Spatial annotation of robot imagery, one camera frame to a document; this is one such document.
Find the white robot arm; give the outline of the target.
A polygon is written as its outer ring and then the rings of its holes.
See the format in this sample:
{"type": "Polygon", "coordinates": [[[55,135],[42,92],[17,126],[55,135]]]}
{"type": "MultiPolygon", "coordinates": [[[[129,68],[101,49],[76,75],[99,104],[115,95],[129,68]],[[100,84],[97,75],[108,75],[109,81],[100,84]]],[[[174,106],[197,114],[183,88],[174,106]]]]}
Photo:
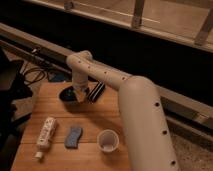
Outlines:
{"type": "Polygon", "coordinates": [[[89,51],[66,58],[76,91],[88,87],[90,76],[118,91],[118,108],[132,171],[181,171],[158,89],[144,76],[100,64],[89,51]]]}

